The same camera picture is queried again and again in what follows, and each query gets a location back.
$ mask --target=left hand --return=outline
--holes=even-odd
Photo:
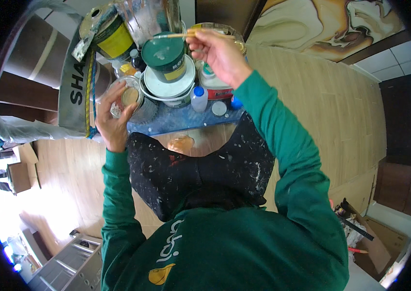
[[[113,153],[122,153],[125,151],[128,130],[126,124],[133,115],[137,103],[126,107],[120,118],[114,118],[110,113],[112,103],[120,98],[126,90],[126,81],[118,82],[113,85],[102,98],[96,118],[96,126],[100,135],[104,139],[107,149]]]

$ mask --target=white paint bucket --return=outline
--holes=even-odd
[[[166,106],[171,108],[181,108],[191,102],[190,93],[194,88],[194,79],[196,78],[196,67],[189,55],[185,55],[186,72],[183,77],[174,83],[164,83],[159,80],[154,71],[147,67],[141,75],[146,88],[152,93],[149,94],[141,86],[142,92],[151,99],[162,101]]]

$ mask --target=brown cabinet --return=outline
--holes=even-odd
[[[382,162],[373,199],[411,215],[411,166]]]

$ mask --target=green paint can lid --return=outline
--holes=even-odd
[[[171,34],[165,31],[156,35]],[[141,52],[144,62],[158,71],[172,70],[172,66],[178,62],[184,54],[183,38],[158,38],[148,40]]]

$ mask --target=wooden floor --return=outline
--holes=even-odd
[[[280,48],[248,46],[249,63],[301,121],[319,146],[322,170],[330,177],[329,196],[344,197],[358,212],[367,207],[377,163],[386,155],[386,128],[378,84],[345,64]],[[157,137],[166,146],[172,137],[186,134],[195,145],[187,152],[203,156],[220,148],[234,125],[219,125]],[[90,140],[37,142],[42,190],[19,194],[22,218],[39,230],[51,253],[68,241],[73,229],[100,237],[103,225],[105,147]],[[267,210],[278,181],[278,163],[267,187]],[[149,237],[162,223],[133,193],[136,218]]]

